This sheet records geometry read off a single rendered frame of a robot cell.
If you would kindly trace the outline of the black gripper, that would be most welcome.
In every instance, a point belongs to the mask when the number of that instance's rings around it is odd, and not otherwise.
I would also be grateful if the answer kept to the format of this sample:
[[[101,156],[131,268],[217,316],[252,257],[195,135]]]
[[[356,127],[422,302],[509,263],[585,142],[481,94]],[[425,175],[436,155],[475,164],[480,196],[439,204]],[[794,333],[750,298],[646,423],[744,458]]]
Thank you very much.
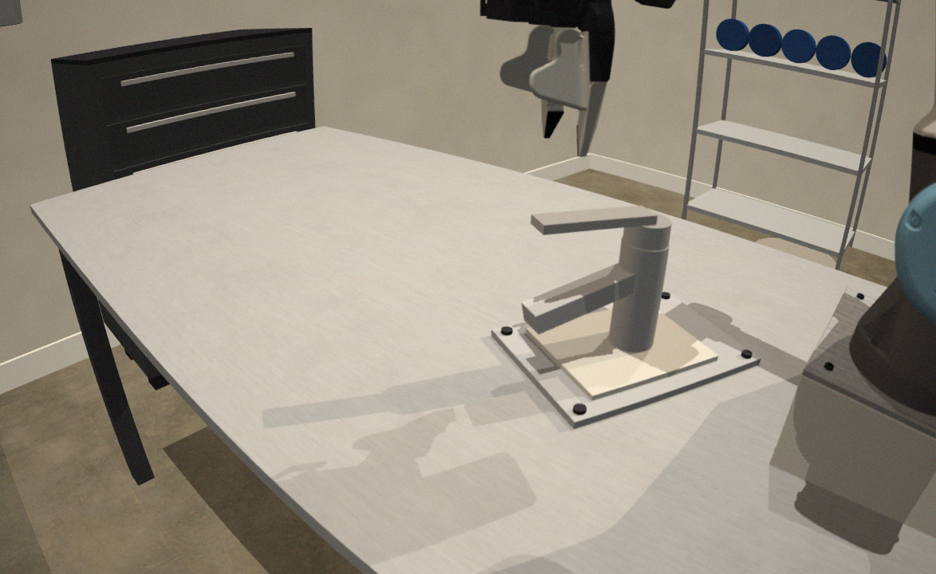
[[[480,16],[539,25],[529,33],[524,53],[503,63],[501,81],[542,99],[545,139],[558,126],[564,105],[580,110],[577,157],[586,157],[612,69],[612,0],[480,0]]]

